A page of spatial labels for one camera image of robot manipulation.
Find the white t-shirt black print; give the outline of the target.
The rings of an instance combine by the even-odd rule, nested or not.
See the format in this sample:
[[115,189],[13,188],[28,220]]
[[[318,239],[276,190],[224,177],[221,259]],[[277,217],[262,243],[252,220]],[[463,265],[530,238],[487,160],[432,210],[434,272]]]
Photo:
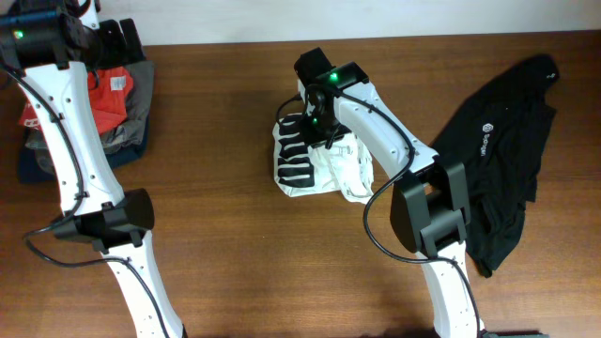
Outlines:
[[373,196],[373,158],[367,146],[348,133],[331,148],[308,146],[297,121],[300,113],[279,119],[273,127],[273,179],[289,197],[340,192],[351,203]]

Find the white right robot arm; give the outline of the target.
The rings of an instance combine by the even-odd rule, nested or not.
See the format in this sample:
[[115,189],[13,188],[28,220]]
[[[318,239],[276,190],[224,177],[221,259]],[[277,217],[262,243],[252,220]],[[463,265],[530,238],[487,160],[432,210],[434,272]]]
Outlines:
[[465,268],[470,203],[464,165],[444,160],[386,106],[354,62],[297,61],[306,107],[300,130],[310,146],[354,133],[388,175],[374,194],[392,192],[390,223],[422,267],[440,337],[482,337],[485,326]]

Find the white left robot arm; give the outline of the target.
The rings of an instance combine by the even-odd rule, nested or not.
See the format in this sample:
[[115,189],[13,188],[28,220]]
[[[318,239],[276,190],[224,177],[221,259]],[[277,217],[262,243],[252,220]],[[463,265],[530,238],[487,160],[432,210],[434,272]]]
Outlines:
[[1,69],[33,106],[51,155],[61,214],[27,232],[86,243],[116,277],[140,337],[184,337],[153,251],[154,208],[144,189],[124,191],[103,150],[88,74],[144,58],[132,20],[100,22],[96,1],[18,1],[1,17]]

